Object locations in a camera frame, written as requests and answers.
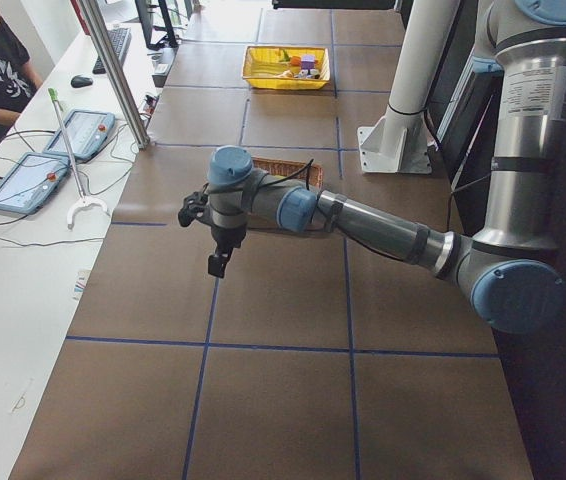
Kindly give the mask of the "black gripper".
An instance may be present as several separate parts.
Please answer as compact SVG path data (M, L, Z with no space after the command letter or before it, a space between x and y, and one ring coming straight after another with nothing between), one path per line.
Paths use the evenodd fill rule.
M216 249L208 257L208 274L216 278L224 278L233 250L240 248L246 237L246 225L235 228L212 225L211 233L216 242Z

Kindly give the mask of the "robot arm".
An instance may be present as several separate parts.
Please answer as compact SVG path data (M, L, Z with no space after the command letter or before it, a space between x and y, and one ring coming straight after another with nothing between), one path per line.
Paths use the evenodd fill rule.
M566 293L550 266L547 221L566 121L566 1L483 1L475 60L503 74L487 209L473 236L442 233L294 177L256 168L243 148L223 146L208 183L184 201L181 224L209 226L208 271L222 277L250 216L302 232L338 231L373 252L428 269L456 284L493 328L527 333L553 321Z

